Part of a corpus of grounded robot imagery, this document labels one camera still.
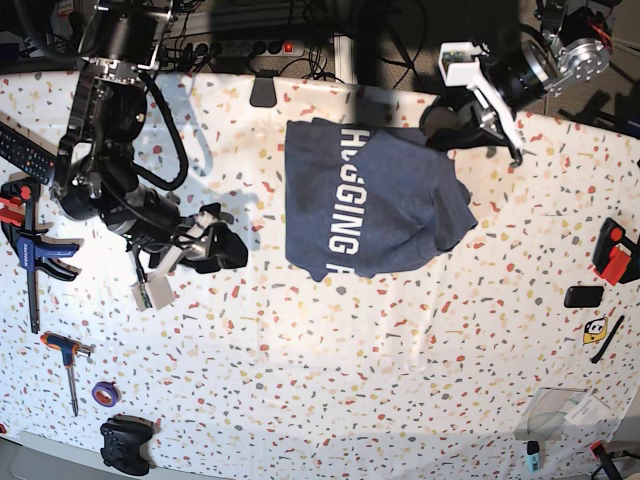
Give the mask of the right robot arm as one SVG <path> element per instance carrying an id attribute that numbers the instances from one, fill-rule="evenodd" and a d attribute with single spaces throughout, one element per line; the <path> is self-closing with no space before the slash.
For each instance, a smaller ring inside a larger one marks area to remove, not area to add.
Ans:
<path id="1" fill-rule="evenodd" d="M 186 149 L 151 73 L 161 39 L 179 4 L 99 1 L 79 44 L 85 61 L 68 127 L 58 147 L 52 196 L 77 221 L 98 217 L 124 238 L 136 270 L 139 310 L 174 300 L 168 275 L 182 264 L 199 274 L 243 268 L 248 249 L 231 231 L 232 215 L 217 203 L 181 214 L 173 191 L 187 178 Z M 134 161 L 134 140 L 154 98 L 174 144 L 179 168 L 164 180 Z"/>

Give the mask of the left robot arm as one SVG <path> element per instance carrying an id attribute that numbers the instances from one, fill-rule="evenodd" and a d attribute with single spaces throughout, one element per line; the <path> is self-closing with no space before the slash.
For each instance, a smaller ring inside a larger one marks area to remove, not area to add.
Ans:
<path id="1" fill-rule="evenodd" d="M 530 39 L 501 57 L 486 45 L 448 42 L 438 67 L 445 92 L 426 108 L 420 129 L 441 152 L 506 147 L 513 167 L 522 163 L 518 112 L 590 81 L 609 65 L 615 1 L 541 1 Z"/>

